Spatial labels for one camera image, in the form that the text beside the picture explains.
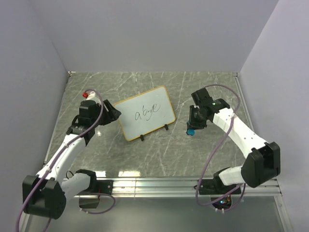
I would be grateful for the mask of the yellow framed whiteboard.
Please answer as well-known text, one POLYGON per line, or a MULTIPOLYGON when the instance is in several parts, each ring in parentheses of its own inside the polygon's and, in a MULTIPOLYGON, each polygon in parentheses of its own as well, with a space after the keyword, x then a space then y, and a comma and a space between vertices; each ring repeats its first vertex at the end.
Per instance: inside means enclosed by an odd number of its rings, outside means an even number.
POLYGON ((127 141, 133 141, 176 120, 165 86, 150 89, 114 104, 127 141))

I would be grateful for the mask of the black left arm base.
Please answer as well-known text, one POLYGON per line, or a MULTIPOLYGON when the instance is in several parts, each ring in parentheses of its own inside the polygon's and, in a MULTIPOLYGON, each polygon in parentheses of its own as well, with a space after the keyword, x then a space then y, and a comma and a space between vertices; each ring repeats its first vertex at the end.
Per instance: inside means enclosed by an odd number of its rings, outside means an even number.
POLYGON ((82 195, 86 194, 98 194, 98 193, 104 193, 104 194, 112 194, 113 189, 113 183, 114 181, 111 179, 108 180, 91 180, 90 186, 86 189, 81 191, 82 195))

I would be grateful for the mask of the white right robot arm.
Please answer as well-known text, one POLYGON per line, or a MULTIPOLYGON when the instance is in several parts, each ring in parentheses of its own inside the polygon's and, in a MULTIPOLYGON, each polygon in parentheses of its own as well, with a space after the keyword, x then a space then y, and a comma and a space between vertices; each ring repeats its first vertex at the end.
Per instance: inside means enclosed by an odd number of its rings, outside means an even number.
POLYGON ((223 99, 213 99, 205 88, 192 93, 194 105, 190 106, 187 135, 206 128, 211 122, 229 137, 242 152, 245 162, 228 167, 213 175, 212 186, 218 193, 230 187, 246 184, 260 186, 281 173, 281 149, 276 142, 267 142, 253 132, 239 117, 236 110, 223 99))

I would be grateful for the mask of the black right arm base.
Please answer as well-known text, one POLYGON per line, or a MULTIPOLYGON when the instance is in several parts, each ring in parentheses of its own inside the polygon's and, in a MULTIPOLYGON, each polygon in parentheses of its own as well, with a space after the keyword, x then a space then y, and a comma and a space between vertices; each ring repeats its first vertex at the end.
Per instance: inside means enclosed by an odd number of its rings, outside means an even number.
POLYGON ((203 179, 199 187, 199 195, 224 195, 235 189, 230 194, 241 194, 241 189, 236 184, 225 186, 220 179, 203 179))

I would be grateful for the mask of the blue whiteboard eraser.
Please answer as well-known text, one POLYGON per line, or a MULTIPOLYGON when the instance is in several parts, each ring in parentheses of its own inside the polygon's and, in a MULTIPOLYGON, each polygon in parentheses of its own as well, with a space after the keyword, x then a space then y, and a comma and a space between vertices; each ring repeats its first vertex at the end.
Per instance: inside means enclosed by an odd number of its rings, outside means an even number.
POLYGON ((190 125, 189 121, 187 121, 186 126, 186 134, 189 136, 195 135, 195 129, 190 125))

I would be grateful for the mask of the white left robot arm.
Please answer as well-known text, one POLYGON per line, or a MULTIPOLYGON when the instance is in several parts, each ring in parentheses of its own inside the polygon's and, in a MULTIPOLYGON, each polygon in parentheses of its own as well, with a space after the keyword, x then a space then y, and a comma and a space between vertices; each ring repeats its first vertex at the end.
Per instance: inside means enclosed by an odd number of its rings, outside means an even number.
POLYGON ((116 121, 121 112, 108 100, 98 103, 85 100, 66 131, 66 136, 49 162, 35 176, 28 175, 22 183, 23 212, 30 215, 58 219, 66 203, 81 192, 99 193, 94 171, 79 169, 69 180, 67 171, 76 157, 95 135, 96 127, 116 121))

